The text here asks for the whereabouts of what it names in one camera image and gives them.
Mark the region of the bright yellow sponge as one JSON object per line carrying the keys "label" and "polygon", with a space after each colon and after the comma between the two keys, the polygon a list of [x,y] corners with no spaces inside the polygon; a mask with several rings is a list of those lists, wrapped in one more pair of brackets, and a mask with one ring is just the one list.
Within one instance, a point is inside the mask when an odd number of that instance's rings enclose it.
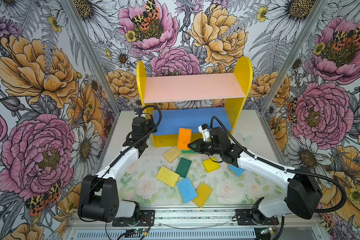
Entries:
{"label": "bright yellow sponge", "polygon": [[207,173],[211,173],[220,168],[220,164],[217,162],[216,158],[209,158],[202,162]]}

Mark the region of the dark green sponge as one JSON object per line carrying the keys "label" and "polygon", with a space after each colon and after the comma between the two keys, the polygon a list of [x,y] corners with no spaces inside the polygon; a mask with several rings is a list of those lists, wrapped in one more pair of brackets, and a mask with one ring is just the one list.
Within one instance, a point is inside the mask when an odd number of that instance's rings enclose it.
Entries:
{"label": "dark green sponge", "polygon": [[185,158],[180,158],[180,162],[178,164],[178,167],[175,171],[176,174],[178,174],[180,177],[182,178],[186,178],[188,171],[191,167],[192,161],[185,159]]}

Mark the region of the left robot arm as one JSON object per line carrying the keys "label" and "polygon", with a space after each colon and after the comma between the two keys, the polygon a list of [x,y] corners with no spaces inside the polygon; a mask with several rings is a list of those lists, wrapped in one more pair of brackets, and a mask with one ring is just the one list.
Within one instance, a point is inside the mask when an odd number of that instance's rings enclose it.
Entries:
{"label": "left robot arm", "polygon": [[121,200],[117,182],[148,147],[149,135],[157,130],[152,119],[138,116],[132,121],[132,131],[127,135],[119,155],[94,176],[82,180],[78,203],[78,216],[85,221],[110,223],[114,219],[140,218],[140,204]]}

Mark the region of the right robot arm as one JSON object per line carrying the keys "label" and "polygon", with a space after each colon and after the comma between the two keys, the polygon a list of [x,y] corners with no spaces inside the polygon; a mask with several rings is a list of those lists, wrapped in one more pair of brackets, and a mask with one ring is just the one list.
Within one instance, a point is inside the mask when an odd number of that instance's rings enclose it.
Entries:
{"label": "right robot arm", "polygon": [[312,218],[323,194],[308,169],[296,170],[263,159],[237,141],[231,141],[231,134],[221,127],[208,129],[201,126],[199,129],[203,138],[189,143],[191,150],[208,156],[219,155],[225,163],[258,174],[285,191],[286,195],[279,199],[260,197],[247,214],[249,219],[262,224],[264,219],[278,215],[294,214],[305,220]]}

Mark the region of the light green sponge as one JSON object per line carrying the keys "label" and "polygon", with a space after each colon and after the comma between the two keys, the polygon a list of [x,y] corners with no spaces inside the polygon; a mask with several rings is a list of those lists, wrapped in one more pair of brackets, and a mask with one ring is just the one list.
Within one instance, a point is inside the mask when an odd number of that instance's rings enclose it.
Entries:
{"label": "light green sponge", "polygon": [[194,150],[181,150],[182,155],[198,155]]}

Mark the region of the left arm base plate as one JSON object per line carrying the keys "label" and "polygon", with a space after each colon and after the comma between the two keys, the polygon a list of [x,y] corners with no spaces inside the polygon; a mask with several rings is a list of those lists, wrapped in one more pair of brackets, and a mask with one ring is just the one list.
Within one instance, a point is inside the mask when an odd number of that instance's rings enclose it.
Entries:
{"label": "left arm base plate", "polygon": [[153,227],[155,222],[155,210],[141,210],[130,218],[115,218],[113,227]]}

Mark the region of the orange sponge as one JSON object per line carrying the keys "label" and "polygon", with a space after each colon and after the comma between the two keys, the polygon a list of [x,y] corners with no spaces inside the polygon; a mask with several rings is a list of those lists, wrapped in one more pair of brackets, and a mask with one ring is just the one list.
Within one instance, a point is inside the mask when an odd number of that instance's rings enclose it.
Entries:
{"label": "orange sponge", "polygon": [[190,148],[188,147],[188,144],[191,143],[192,138],[192,130],[191,129],[184,129],[179,128],[179,134],[178,134],[178,149],[182,151],[188,151]]}

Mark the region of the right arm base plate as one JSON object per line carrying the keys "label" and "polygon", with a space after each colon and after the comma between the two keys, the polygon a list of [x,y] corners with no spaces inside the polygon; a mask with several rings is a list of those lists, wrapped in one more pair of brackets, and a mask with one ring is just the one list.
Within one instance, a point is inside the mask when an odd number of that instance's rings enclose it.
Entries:
{"label": "right arm base plate", "polygon": [[237,222],[239,226],[278,226],[277,217],[266,218],[258,211],[251,209],[236,209],[235,215],[232,217],[233,222]]}

